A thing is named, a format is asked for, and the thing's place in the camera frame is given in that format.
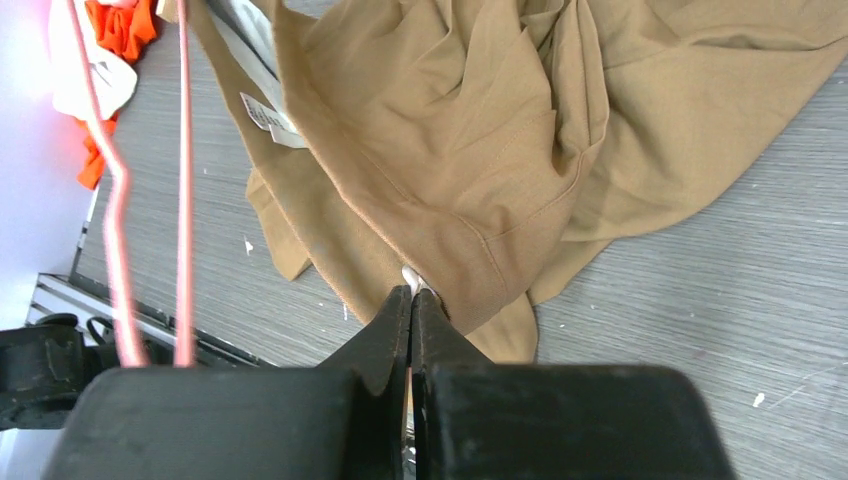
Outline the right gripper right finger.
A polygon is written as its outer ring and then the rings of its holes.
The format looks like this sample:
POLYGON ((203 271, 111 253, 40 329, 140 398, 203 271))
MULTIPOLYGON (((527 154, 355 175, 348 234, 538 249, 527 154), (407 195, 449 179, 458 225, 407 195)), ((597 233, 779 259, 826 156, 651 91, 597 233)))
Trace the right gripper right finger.
POLYGON ((709 409, 658 365, 496 364, 435 295, 412 303, 421 479, 732 479, 709 409))

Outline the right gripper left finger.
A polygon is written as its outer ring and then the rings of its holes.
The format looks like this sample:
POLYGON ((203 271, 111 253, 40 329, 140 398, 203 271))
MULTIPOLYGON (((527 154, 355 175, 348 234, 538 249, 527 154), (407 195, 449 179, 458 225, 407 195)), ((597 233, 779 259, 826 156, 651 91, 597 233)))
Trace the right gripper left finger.
POLYGON ((73 409, 47 479, 400 479, 412 294, 314 367, 123 368, 73 409))

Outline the pink wire hanger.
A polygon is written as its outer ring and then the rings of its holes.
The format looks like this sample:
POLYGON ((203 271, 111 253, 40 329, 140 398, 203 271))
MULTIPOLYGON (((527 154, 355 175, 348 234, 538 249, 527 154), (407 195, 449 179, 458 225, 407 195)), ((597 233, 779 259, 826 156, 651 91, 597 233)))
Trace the pink wire hanger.
MULTIPOLYGON (((188 5, 176 3, 180 53, 180 158, 176 284, 176 336, 173 365, 179 368, 195 364, 193 321, 193 125, 191 77, 188 47, 188 5)), ((135 318, 130 261, 124 233, 124 212, 132 186, 128 166, 116 149, 105 124, 99 118, 99 107, 91 81, 87 82, 92 104, 91 118, 86 122, 106 166, 113 177, 113 187, 103 220, 103 236, 107 259, 109 288, 117 352, 123 367, 141 368, 150 364, 135 318)))

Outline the tan brown garment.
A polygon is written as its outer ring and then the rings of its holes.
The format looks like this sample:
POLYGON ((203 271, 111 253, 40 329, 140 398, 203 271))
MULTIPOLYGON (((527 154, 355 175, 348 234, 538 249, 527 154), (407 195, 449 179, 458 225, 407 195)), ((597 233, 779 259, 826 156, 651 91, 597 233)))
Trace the tan brown garment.
POLYGON ((191 1, 276 268, 404 267, 497 362, 613 240, 704 209, 847 53, 843 1, 191 1))

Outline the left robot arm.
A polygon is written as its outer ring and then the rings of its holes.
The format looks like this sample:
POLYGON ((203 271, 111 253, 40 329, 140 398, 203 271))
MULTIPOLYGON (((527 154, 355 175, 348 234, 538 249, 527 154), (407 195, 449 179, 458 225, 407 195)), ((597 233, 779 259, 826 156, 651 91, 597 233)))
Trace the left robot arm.
POLYGON ((1 430, 59 429, 86 387, 120 366, 114 320, 44 316, 1 332, 1 430))

